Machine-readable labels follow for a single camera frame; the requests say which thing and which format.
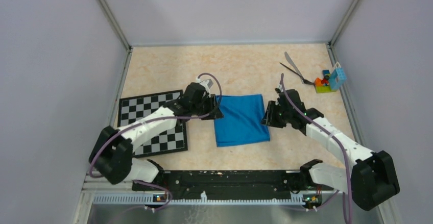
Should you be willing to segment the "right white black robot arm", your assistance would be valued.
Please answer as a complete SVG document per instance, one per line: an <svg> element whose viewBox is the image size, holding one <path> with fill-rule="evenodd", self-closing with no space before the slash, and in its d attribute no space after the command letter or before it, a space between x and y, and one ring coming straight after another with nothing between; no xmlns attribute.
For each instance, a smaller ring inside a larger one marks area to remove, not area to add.
<svg viewBox="0 0 433 224"><path fill-rule="evenodd" d="M322 160L311 160L300 167L299 182L305 189L326 185L347 194L365 211L400 193L392 156L374 152L338 130L315 108L307 109L295 89L276 88L278 99L269 101L262 125L285 128L290 125L318 142L343 164L343 168Z"/></svg>

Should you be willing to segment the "blue satin napkin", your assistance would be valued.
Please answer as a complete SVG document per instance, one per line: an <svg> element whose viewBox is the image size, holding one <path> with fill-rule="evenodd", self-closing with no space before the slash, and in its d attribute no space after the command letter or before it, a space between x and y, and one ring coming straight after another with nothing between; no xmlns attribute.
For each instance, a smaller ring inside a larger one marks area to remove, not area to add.
<svg viewBox="0 0 433 224"><path fill-rule="evenodd" d="M223 95L220 110L224 117L214 121L217 147L270 141L268 127L261 124L265 114L261 94Z"/></svg>

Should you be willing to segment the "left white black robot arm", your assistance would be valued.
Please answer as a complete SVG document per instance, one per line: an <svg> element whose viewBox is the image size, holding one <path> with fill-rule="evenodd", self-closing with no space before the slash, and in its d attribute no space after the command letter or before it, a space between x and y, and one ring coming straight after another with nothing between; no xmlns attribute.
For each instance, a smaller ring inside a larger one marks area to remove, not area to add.
<svg viewBox="0 0 433 224"><path fill-rule="evenodd" d="M152 190L161 188L164 177L157 164L139 160L134 153L155 136L189 120L223 118L219 109L222 97L210 92L213 84L211 79L192 82L177 99L147 117L119 129L103 128L89 156L89 171L98 171L98 177L112 185L138 180Z"/></svg>

